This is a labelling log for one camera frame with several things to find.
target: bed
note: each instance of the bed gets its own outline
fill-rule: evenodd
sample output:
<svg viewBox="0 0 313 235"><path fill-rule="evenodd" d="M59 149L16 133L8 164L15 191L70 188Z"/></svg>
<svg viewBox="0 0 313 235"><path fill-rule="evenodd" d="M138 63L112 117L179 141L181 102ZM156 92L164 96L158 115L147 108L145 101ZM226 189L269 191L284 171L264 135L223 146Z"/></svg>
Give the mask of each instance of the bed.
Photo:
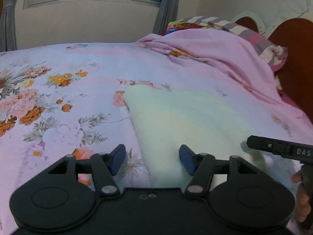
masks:
<svg viewBox="0 0 313 235"><path fill-rule="evenodd" d="M0 53L0 234L16 229L8 207L14 189L67 154L86 159L124 144L126 160L115 176L120 187L181 186L175 175L166 180L170 171L151 162L157 153L146 148L158 128L138 116L147 100L125 100L132 86L204 91L248 121L247 133L313 144L308 56L313 24L300 21L300 28L298 21L287 21L270 35L270 58L251 44L264 37L245 40L243 26L232 25L232 32L227 25L233 23L212 17L175 22L164 37L151 34L135 43L59 44ZM282 34L286 29L290 39ZM307 44L295 41L296 36ZM289 48L287 61L280 46ZM141 108L135 108L136 102ZM271 154L263 154L262 162L295 195L297 185L290 177L300 164ZM90 175L79 175L79 181L92 188ZM302 232L292 221L289 229Z"/></svg>

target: light green towel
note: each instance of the light green towel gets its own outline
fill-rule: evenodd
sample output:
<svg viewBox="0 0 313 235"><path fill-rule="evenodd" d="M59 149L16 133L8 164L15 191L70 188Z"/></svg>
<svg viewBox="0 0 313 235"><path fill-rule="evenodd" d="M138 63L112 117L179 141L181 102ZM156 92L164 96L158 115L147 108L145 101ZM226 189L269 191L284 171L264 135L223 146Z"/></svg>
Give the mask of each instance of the light green towel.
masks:
<svg viewBox="0 0 313 235"><path fill-rule="evenodd" d="M179 160L182 144L216 159L239 155L265 169L258 151L242 149L254 134L248 122L217 96L135 85L126 90L124 98L154 187L184 189L191 180ZM216 176L211 189L224 181Z"/></svg>

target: floral pattern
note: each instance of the floral pattern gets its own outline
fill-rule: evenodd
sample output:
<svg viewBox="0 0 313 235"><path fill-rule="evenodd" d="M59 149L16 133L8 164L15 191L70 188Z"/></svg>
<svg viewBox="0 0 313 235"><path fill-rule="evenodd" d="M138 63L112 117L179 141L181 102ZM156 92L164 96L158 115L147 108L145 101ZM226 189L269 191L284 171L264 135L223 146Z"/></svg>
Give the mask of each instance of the floral pattern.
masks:
<svg viewBox="0 0 313 235"><path fill-rule="evenodd" d="M171 85L165 83L165 84L160 84L160 87L156 87L152 82L150 81L135 81L135 80L120 80L117 79L119 85L124 85L124 86L134 86L134 85L146 85L150 86L154 89L161 90L165 89L170 91L171 90ZM126 102L124 100L124 93L125 91L116 91L115 94L113 95L113 104L116 107L124 107L126 106Z"/></svg>
<svg viewBox="0 0 313 235"><path fill-rule="evenodd" d="M161 49L151 50L153 45L148 47L146 43L155 43ZM225 93L218 93L227 94L224 98L229 99L229 103L237 103L226 91L230 86L236 88L235 81L217 82L213 76L185 66L188 59L199 62L188 54L191 53L188 48L177 50L150 41L67 46L60 44L0 54L0 144L4 150L0 158L0 182L5 188L0 189L0 230L13 232L16 228L7 210L16 187L67 154L73 153L77 159L89 158L93 153L109 153L122 143L127 156L115 181L123 187L152 187L123 97L127 88L147 85L165 91L205 89L216 92L217 86L225 90ZM209 67L204 64L205 70L210 75L219 73L213 68L214 61L210 63ZM253 79L249 80L255 91L258 90ZM237 94L243 100L238 106L244 110L246 101L248 103L254 96L240 91ZM266 117L253 105L251 102L248 118L255 124L262 121L264 126L257 127L260 133L266 135L270 131L271 136L276 136L279 135L276 131L284 134L290 131L291 140L297 140L300 119L292 120L292 115L290 119L280 116L277 106L275 112L267 113L276 117ZM301 130L301 133L308 134L308 130ZM87 186L91 183L92 187L90 175L80 174L78 180Z"/></svg>
<svg viewBox="0 0 313 235"><path fill-rule="evenodd" d="M90 156L94 155L95 152L90 150L88 147L82 146L76 148L72 155L76 157L76 160L89 159ZM91 186L92 176L91 174L78 174L78 181L86 186Z"/></svg>
<svg viewBox="0 0 313 235"><path fill-rule="evenodd" d="M292 136L292 132L291 132L291 129L290 129L288 124L286 124L285 122L281 121L281 119L279 119L276 115L272 115L272 119L273 119L273 121L276 124L281 125L281 127L288 133L289 137Z"/></svg>
<svg viewBox="0 0 313 235"><path fill-rule="evenodd" d="M71 73L64 73L64 74L57 74L52 77L49 77L49 81L46 83L47 86L60 86L60 87L66 87L71 82L75 80L79 80L80 78L86 77L88 74L87 71L79 70L79 72L75 73L75 75Z"/></svg>
<svg viewBox="0 0 313 235"><path fill-rule="evenodd" d="M139 176L138 172L143 172L146 175L149 175L147 172L141 169L142 167L144 167L142 159L138 158L138 154L133 155L131 148L127 153L125 161L122 164L117 175L121 177L127 177L128 180L131 181L131 186L134 186L133 181L135 177Z"/></svg>
<svg viewBox="0 0 313 235"><path fill-rule="evenodd" d="M26 79L34 79L36 77L45 75L48 71L51 71L51 69L47 68L46 66L40 66L37 68L29 68L22 74L25 76Z"/></svg>

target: metal screw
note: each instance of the metal screw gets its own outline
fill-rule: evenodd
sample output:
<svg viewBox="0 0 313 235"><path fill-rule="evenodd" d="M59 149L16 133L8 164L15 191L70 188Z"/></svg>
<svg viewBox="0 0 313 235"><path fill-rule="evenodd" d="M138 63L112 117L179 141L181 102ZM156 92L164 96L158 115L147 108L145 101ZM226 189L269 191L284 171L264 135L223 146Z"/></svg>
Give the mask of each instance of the metal screw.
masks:
<svg viewBox="0 0 313 235"><path fill-rule="evenodd" d="M201 193L203 191L203 187L199 185L191 185L187 188L190 193Z"/></svg>
<svg viewBox="0 0 313 235"><path fill-rule="evenodd" d="M148 198L148 196L146 194L142 194L139 196L139 198L142 200L146 200Z"/></svg>
<svg viewBox="0 0 313 235"><path fill-rule="evenodd" d="M106 186L101 188L101 191L105 194L113 194L117 191L117 188L115 186L112 186L112 185L106 185Z"/></svg>
<svg viewBox="0 0 313 235"><path fill-rule="evenodd" d="M157 195L156 195L155 193L149 193L148 196L149 196L150 198L155 198Z"/></svg>

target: pillow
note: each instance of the pillow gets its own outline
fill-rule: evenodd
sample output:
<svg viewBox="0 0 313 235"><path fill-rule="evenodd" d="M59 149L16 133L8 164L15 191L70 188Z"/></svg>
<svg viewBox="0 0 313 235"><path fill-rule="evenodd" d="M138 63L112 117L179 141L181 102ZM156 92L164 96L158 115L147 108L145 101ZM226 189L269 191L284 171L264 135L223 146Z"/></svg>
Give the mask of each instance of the pillow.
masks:
<svg viewBox="0 0 313 235"><path fill-rule="evenodd" d="M214 28L236 34L252 44L256 53L267 62L273 72L281 69L287 60L287 48L275 45L251 29L218 17L197 16L170 22L164 35L190 28Z"/></svg>

